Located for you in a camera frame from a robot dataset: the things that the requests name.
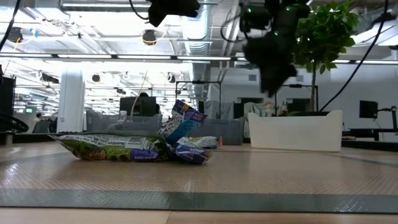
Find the fluorescent light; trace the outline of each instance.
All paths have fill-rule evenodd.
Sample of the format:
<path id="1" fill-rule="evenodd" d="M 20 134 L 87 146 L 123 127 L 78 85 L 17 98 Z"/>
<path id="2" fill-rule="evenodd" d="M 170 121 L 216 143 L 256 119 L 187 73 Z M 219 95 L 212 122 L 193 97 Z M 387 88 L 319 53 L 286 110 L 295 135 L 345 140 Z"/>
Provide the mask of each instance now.
<path id="1" fill-rule="evenodd" d="M 157 59 L 157 60 L 168 60 L 170 56 L 158 56 L 158 55 L 118 55 L 120 59 Z"/>
<path id="2" fill-rule="evenodd" d="M 96 4 L 96 3 L 90 3 L 90 4 L 81 4 L 81 3 L 65 3 L 62 4 L 63 7 L 128 7 L 130 8 L 130 4 L 117 4 L 117 3 L 111 3 L 111 4 Z M 150 7 L 150 4 L 136 4 L 136 7 Z"/>
<path id="3" fill-rule="evenodd" d="M 375 64 L 375 65 L 398 65 L 398 61 L 391 60 L 365 60 L 363 64 Z"/>
<path id="4" fill-rule="evenodd" d="M 58 55 L 60 58 L 112 58 L 110 55 Z"/>
<path id="5" fill-rule="evenodd" d="M 0 57 L 52 57 L 50 54 L 0 53 Z"/>
<path id="6" fill-rule="evenodd" d="M 40 104 L 40 105 L 43 104 L 42 102 L 38 102 L 38 101 L 31 101 L 31 102 L 29 102 L 29 103 L 32 103 L 32 104 Z"/>
<path id="7" fill-rule="evenodd" d="M 349 63 L 349 60 L 334 60 L 334 63 Z"/>
<path id="8" fill-rule="evenodd" d="M 178 56 L 179 60 L 231 60 L 231 57 Z"/>

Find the plastic wrapper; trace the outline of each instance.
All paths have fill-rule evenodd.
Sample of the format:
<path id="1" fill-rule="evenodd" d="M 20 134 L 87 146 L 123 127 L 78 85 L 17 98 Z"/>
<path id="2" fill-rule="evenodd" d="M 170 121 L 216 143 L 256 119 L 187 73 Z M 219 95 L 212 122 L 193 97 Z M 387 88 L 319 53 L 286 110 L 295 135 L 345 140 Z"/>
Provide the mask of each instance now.
<path id="1" fill-rule="evenodd" d="M 177 100 L 172 110 L 172 118 L 165 127 L 160 129 L 161 134 L 167 143 L 174 145 L 180 138 L 203 124 L 207 115 L 196 110 L 190 110 L 184 102 Z"/>
<path id="2" fill-rule="evenodd" d="M 77 158 L 87 160 L 159 162 L 169 160 L 171 154 L 161 136 L 84 134 L 53 138 Z"/>
<path id="3" fill-rule="evenodd" d="M 222 138 L 217 138 L 213 136 L 205 136 L 198 138 L 182 137 L 177 141 L 179 144 L 193 144 L 196 147 L 204 149 L 217 149 L 222 145 Z"/>
<path id="4" fill-rule="evenodd" d="M 194 164 L 204 164 L 213 155 L 211 149 L 200 148 L 191 143 L 176 143 L 174 153 L 179 158 Z"/>

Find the desk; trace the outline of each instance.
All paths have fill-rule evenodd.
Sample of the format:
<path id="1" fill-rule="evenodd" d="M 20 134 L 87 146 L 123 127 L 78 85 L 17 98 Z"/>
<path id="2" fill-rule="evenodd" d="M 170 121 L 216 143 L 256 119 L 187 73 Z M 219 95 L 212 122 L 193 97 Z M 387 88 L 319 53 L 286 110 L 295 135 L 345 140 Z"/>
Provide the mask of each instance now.
<path id="1" fill-rule="evenodd" d="M 356 138 L 374 138 L 375 141 L 379 141 L 379 133 L 398 133 L 398 130 L 394 128 L 352 128 L 349 133 Z"/>

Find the tiled floor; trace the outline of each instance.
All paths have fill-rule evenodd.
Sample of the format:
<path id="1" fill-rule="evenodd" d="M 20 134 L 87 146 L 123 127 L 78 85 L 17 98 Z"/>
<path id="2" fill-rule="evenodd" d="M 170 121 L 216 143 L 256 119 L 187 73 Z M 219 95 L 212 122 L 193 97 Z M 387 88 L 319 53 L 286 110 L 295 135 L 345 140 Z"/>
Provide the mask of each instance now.
<path id="1" fill-rule="evenodd" d="M 202 166 L 81 161 L 50 142 L 0 147 L 0 206 L 398 213 L 398 154 L 223 146 Z"/>
<path id="2" fill-rule="evenodd" d="M 166 212 L 88 209 L 2 208 L 7 224 L 396 224 L 395 215 Z"/>

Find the person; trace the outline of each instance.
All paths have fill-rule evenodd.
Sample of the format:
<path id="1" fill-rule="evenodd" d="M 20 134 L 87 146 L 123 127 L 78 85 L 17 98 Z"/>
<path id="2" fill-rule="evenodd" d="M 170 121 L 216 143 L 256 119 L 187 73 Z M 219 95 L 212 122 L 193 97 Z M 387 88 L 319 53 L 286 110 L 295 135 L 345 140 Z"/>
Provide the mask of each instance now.
<path id="1" fill-rule="evenodd" d="M 147 93 L 140 93 L 139 97 L 149 97 Z M 134 110 L 139 110 L 138 105 L 134 106 Z M 160 106 L 156 104 L 156 114 L 160 114 Z"/>
<path id="2" fill-rule="evenodd" d="M 35 123 L 41 121 L 41 120 L 42 120 L 42 117 L 43 117 L 43 116 L 42 116 L 42 113 L 37 113 L 37 114 L 36 114 L 36 117 L 35 117 L 35 119 L 34 119 L 34 120 L 35 120 Z"/>

